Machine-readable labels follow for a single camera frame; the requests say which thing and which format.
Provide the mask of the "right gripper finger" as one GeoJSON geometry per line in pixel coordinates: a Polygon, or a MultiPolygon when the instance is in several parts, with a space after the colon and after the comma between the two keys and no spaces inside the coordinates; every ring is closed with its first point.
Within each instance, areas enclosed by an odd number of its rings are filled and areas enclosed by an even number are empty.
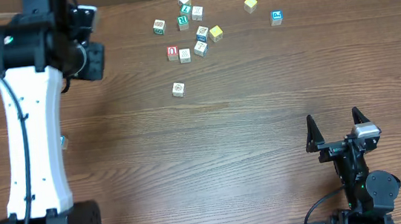
{"type": "Polygon", "coordinates": [[[362,114],[362,112],[356,106],[352,108],[352,115],[355,125],[370,122],[369,118],[367,118],[364,114],[362,114]]]}
{"type": "Polygon", "coordinates": [[[325,143],[325,139],[322,136],[314,118],[311,115],[307,115],[307,142],[306,152],[313,153],[319,151],[321,145],[325,143]]]}

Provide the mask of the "red letter U block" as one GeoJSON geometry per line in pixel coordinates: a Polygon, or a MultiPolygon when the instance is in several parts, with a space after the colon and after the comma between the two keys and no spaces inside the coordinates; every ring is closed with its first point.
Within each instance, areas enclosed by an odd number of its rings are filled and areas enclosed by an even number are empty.
{"type": "Polygon", "coordinates": [[[179,59],[179,49],[178,46],[168,46],[166,48],[167,58],[169,61],[177,61],[179,59]]]}

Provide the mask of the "white zigzag picture block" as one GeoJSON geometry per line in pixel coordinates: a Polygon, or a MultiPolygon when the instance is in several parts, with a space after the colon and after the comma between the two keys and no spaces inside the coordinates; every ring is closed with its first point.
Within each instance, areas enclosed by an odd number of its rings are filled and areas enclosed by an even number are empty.
{"type": "Polygon", "coordinates": [[[179,60],[182,64],[187,64],[188,62],[191,62],[191,52],[190,49],[180,49],[179,50],[179,60]]]}

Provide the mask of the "white blue edged block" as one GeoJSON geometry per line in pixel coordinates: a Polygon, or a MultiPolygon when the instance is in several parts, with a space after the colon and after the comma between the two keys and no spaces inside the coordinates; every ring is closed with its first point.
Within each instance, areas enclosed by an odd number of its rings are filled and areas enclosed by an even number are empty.
{"type": "Polygon", "coordinates": [[[194,52],[198,56],[204,57],[208,51],[208,44],[206,42],[197,41],[194,46],[194,52]]]}

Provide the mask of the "blue number five block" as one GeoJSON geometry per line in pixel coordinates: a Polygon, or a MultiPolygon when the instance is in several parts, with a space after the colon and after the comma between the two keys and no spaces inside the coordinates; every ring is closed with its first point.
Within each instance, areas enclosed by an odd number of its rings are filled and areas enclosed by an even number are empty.
{"type": "Polygon", "coordinates": [[[61,136],[61,144],[62,144],[62,149],[65,150],[68,146],[68,138],[65,136],[61,136]]]}

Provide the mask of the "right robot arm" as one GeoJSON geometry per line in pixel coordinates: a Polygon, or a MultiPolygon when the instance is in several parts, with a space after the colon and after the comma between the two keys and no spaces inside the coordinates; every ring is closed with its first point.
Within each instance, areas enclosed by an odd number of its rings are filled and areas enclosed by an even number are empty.
{"type": "Polygon", "coordinates": [[[332,162],[342,185],[318,200],[305,215],[310,214],[325,200],[345,192],[348,209],[337,209],[324,224],[394,224],[391,212],[401,181],[387,171],[370,171],[365,155],[376,149],[381,129],[365,117],[358,108],[352,108],[354,125],[340,142],[326,143],[314,118],[307,116],[306,152],[319,153],[319,162],[332,162]]]}

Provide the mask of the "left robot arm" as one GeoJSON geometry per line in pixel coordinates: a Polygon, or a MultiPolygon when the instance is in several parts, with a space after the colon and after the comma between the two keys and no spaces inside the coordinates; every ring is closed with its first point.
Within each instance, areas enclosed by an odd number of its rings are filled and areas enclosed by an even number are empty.
{"type": "Polygon", "coordinates": [[[75,202],[63,163],[60,99],[73,80],[101,80],[104,47],[91,42],[94,6],[22,0],[0,26],[0,94],[7,119],[10,194],[0,224],[102,224],[93,200],[75,202]]]}

